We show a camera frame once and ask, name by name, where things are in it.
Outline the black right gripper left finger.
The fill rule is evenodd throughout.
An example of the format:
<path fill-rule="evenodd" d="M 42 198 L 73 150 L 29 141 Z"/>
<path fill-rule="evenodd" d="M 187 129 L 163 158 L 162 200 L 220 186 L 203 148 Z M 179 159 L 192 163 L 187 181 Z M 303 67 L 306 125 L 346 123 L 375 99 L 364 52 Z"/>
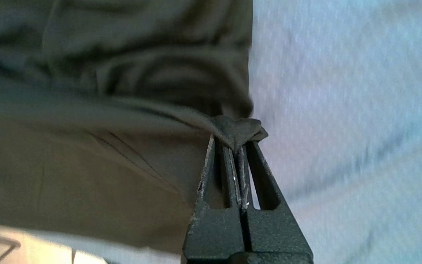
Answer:
<path fill-rule="evenodd" d="M 182 262 L 227 262 L 243 252 L 239 180 L 233 152 L 211 136 L 193 214 L 182 246 Z"/>

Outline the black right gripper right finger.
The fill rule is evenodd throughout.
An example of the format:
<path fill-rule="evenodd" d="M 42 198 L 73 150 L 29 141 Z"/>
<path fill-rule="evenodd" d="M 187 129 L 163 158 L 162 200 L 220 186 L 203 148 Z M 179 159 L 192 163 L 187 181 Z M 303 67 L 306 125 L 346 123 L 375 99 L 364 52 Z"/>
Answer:
<path fill-rule="evenodd" d="M 265 262 L 313 262 L 314 256 L 256 142 L 239 151 L 246 250 Z"/>

